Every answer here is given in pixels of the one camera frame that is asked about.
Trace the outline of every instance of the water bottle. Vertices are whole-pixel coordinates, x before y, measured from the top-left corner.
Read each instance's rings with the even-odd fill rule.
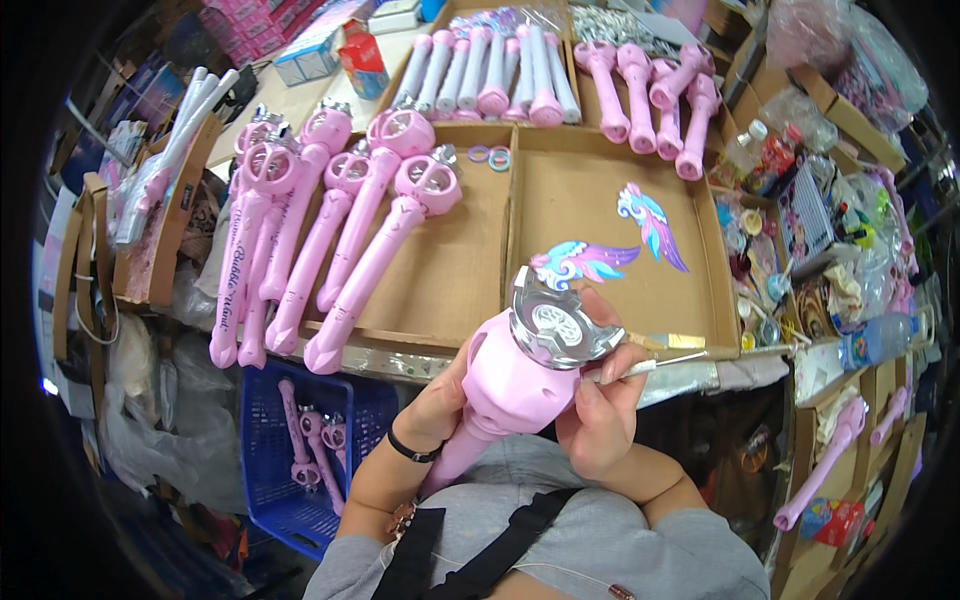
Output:
[[[874,317],[840,340],[840,364],[844,371],[856,371],[897,358],[907,351],[923,325],[920,317],[904,313]]]

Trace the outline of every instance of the small container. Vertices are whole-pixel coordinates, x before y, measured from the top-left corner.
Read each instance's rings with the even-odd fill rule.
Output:
[[[364,100],[380,97],[390,84],[390,75],[380,56],[376,38],[356,19],[344,25],[347,41],[337,51],[357,96]]]

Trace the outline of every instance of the plastic bottle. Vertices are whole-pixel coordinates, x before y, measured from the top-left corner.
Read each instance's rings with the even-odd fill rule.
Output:
[[[770,135],[763,143],[760,151],[760,163],[747,176],[743,189],[752,194],[765,196],[774,186],[777,178],[790,168],[796,154],[797,144],[803,138],[800,129],[790,123],[783,132],[783,137]]]
[[[920,320],[904,313],[870,319],[862,329],[840,340],[840,364],[844,371],[856,371],[897,358],[919,330]]]
[[[760,150],[766,138],[767,126],[759,119],[754,119],[745,132],[738,133],[727,142],[717,163],[707,173],[709,182],[734,189],[760,163]]]

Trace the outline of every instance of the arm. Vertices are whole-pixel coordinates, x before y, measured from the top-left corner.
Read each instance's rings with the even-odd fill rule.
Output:
[[[650,527],[673,511],[708,507],[680,463],[645,445],[632,444],[597,483],[633,500]]]
[[[467,345],[456,358],[400,411],[394,435],[401,444],[423,454],[432,452],[453,435],[467,397],[461,381],[467,373]],[[394,539],[387,533],[394,510],[413,501],[430,464],[421,464],[397,452],[384,437],[360,463],[350,483],[350,494],[340,518],[337,538],[364,536],[382,543]]]
[[[580,299],[595,323],[620,324],[613,307],[592,289],[582,289]],[[556,425],[557,441],[577,474],[633,500],[653,527],[673,511],[707,504],[677,461],[634,444],[636,403],[646,375],[620,377],[646,359],[643,348],[621,344],[604,360],[600,384],[584,379],[574,406]]]

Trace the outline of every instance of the table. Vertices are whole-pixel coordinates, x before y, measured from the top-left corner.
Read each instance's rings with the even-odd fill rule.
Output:
[[[387,72],[392,77],[396,68],[406,58],[407,51],[413,45],[414,39],[418,35],[428,32],[431,27],[431,23],[424,23],[414,30],[376,36],[376,43],[380,47],[383,62],[387,67]],[[237,132],[244,125],[250,123],[253,111],[258,104],[266,105],[270,112],[283,114],[284,118],[294,127],[294,131],[298,132],[300,126],[303,125],[303,121],[310,116],[317,103],[324,97],[330,97],[337,102],[350,104],[350,111],[353,113],[353,130],[362,132],[366,130],[367,124],[370,123],[376,107],[380,103],[379,98],[376,100],[358,98],[353,91],[353,86],[350,85],[347,73],[339,67],[330,77],[287,87],[271,62],[257,75],[257,79],[258,85],[253,99],[250,100],[240,116],[224,128],[213,145],[210,157],[206,161],[207,169],[212,170],[233,158],[233,140],[236,138]]]

